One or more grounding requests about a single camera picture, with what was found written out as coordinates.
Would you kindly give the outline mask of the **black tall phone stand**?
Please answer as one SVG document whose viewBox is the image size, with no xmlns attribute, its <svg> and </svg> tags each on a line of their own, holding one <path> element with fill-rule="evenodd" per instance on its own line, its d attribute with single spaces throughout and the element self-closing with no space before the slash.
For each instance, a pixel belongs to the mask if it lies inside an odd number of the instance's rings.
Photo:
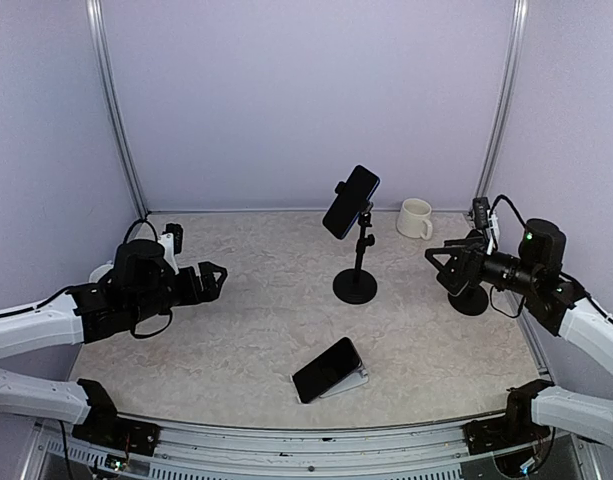
<svg viewBox="0 0 613 480">
<path fill-rule="evenodd" d="M 336 297 L 351 305 L 366 304 L 377 294 L 375 277 L 362 267 L 366 249 L 375 245 L 375 236 L 367 234 L 367 229 L 372 227 L 372 207 L 370 200 L 364 200 L 359 210 L 360 233 L 356 242 L 354 267 L 341 271 L 333 280 Z"/>
</svg>

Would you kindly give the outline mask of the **blue phone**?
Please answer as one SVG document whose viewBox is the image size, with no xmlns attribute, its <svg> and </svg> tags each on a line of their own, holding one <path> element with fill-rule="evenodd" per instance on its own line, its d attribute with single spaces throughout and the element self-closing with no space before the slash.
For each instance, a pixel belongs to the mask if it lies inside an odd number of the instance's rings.
<svg viewBox="0 0 613 480">
<path fill-rule="evenodd" d="M 336 239 L 344 239 L 367 208 L 379 184 L 376 174 L 362 165 L 355 166 L 347 180 L 336 186 L 336 198 L 323 217 L 323 226 Z"/>
</svg>

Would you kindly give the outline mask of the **black phone red case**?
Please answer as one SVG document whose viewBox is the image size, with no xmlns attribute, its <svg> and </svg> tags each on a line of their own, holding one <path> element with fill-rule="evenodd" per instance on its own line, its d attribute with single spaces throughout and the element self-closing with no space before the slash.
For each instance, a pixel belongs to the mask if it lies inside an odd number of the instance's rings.
<svg viewBox="0 0 613 480">
<path fill-rule="evenodd" d="M 292 375 L 299 401 L 309 404 L 362 367 L 352 340 L 342 337 Z"/>
</svg>

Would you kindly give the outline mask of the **silver folding phone stand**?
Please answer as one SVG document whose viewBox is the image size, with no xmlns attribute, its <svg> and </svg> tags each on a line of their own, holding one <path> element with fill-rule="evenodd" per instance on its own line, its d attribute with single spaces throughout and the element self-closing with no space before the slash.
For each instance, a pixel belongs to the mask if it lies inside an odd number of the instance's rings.
<svg viewBox="0 0 613 480">
<path fill-rule="evenodd" d="M 365 385 L 369 381 L 369 374 L 364 366 L 358 367 L 343 380 L 340 380 L 331 388 L 322 393 L 319 398 L 324 399 L 334 395 L 338 395 L 354 388 Z"/>
</svg>

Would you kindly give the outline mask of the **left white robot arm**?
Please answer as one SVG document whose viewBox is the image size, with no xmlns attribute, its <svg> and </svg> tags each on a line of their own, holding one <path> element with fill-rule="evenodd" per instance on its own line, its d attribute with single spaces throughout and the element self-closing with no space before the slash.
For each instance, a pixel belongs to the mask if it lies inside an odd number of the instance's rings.
<svg viewBox="0 0 613 480">
<path fill-rule="evenodd" d="M 177 307 L 219 298 L 227 278 L 212 262 L 180 268 L 170 235 L 121 244 L 96 281 L 67 286 L 18 309 L 0 310 L 0 360 L 60 345 L 83 345 L 127 332 L 144 339 L 138 325 L 173 317 Z M 86 425 L 107 445 L 119 443 L 126 424 L 97 381 L 51 381 L 0 368 L 0 414 Z"/>
</svg>

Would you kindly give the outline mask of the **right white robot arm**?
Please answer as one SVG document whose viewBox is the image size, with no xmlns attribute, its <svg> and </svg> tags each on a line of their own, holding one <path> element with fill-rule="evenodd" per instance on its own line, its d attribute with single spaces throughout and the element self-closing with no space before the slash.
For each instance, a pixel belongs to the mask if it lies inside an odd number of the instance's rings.
<svg viewBox="0 0 613 480">
<path fill-rule="evenodd" d="M 530 315 L 551 335 L 592 357 L 613 376 L 613 316 L 602 309 L 579 281 L 563 273 L 565 234 L 552 222 L 532 218 L 524 225 L 517 255 L 489 249 L 484 234 L 429 248 L 426 259 L 436 268 L 453 308 L 479 315 L 483 283 L 520 295 Z M 613 450 L 613 400 L 575 393 L 551 381 L 534 380 L 510 389 L 497 433 L 517 444 L 540 430 L 562 429 Z"/>
</svg>

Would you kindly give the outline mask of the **cream ceramic mug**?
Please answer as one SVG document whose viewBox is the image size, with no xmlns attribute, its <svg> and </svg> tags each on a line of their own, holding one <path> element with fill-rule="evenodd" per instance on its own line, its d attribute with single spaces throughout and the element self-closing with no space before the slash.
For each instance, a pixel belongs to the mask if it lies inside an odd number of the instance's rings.
<svg viewBox="0 0 613 480">
<path fill-rule="evenodd" d="M 424 200 L 409 198 L 403 201 L 397 221 L 397 231 L 408 238 L 430 240 L 433 235 L 432 207 Z"/>
</svg>

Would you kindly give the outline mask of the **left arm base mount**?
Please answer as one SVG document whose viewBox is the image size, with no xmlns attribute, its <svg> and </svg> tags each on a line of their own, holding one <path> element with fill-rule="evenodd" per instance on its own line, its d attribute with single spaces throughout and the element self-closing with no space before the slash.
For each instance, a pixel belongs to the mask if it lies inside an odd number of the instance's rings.
<svg viewBox="0 0 613 480">
<path fill-rule="evenodd" d="M 72 427 L 72 436 L 88 443 L 152 457 L 160 436 L 154 423 L 131 420 L 118 414 L 104 387 L 97 381 L 78 379 L 90 410 L 82 423 Z"/>
</svg>

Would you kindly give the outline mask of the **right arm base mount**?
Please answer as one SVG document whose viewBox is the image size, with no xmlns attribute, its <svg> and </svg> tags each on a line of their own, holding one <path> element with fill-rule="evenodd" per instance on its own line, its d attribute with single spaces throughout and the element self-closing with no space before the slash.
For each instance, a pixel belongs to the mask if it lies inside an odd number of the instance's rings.
<svg viewBox="0 0 613 480">
<path fill-rule="evenodd" d="M 512 387 L 508 390 L 506 408 L 501 416 L 465 424 L 462 429 L 469 454 L 489 453 L 547 438 L 552 430 L 532 420 L 531 402 L 541 391 L 553 386 L 552 381 L 538 379 Z"/>
</svg>

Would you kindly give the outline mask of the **right aluminium frame post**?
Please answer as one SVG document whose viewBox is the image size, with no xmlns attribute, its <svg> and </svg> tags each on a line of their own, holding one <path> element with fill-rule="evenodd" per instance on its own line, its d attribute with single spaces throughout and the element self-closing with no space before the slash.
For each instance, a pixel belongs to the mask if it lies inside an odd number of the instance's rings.
<svg viewBox="0 0 613 480">
<path fill-rule="evenodd" d="M 486 196 L 488 194 L 499 158 L 505 127 L 512 104 L 517 72 L 519 70 L 529 4 L 530 2 L 528 0 L 516 0 L 513 4 L 510 35 L 506 49 L 501 87 L 495 115 L 493 117 L 492 129 L 485 151 L 482 171 L 475 190 L 476 197 Z"/>
</svg>

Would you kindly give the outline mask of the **aluminium frame post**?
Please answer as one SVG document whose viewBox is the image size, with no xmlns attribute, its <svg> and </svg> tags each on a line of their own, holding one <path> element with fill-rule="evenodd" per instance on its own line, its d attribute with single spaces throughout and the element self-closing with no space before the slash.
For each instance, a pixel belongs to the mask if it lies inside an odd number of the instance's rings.
<svg viewBox="0 0 613 480">
<path fill-rule="evenodd" d="M 87 0 L 86 13 L 100 74 L 103 97 L 118 151 L 120 165 L 136 214 L 139 218 L 146 218 L 149 214 L 149 209 L 132 157 L 121 114 L 119 98 L 113 77 L 110 49 L 106 37 L 102 2 L 99 0 Z"/>
<path fill-rule="evenodd" d="M 492 129 L 485 151 L 482 171 L 475 190 L 476 197 L 486 196 L 488 194 L 499 158 L 505 127 L 512 104 L 517 72 L 519 70 L 529 4 L 530 2 L 528 0 L 516 0 L 513 4 L 510 35 L 506 49 L 501 87 L 495 115 L 493 117 Z"/>
</svg>

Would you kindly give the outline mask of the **front aluminium rail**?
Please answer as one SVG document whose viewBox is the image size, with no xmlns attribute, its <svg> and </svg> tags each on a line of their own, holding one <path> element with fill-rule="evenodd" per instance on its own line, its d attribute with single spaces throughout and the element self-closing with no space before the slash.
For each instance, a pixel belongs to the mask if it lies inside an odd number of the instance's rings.
<svg viewBox="0 0 613 480">
<path fill-rule="evenodd" d="M 558 431 L 473 454 L 466 419 L 395 427 L 264 429 L 155 420 L 151 455 L 39 421 L 22 479 L 599 479 L 596 448 Z"/>
</svg>

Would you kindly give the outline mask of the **left aluminium frame post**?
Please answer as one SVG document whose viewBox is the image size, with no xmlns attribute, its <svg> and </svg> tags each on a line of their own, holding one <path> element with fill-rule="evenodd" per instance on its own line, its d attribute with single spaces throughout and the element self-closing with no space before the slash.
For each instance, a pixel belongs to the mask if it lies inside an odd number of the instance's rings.
<svg viewBox="0 0 613 480">
<path fill-rule="evenodd" d="M 118 151 L 120 165 L 136 214 L 139 218 L 146 218 L 149 214 L 149 209 L 132 157 L 121 114 L 119 98 L 113 77 L 110 49 L 106 37 L 102 2 L 99 0 L 87 0 L 86 13 L 100 74 L 103 97 Z"/>
</svg>

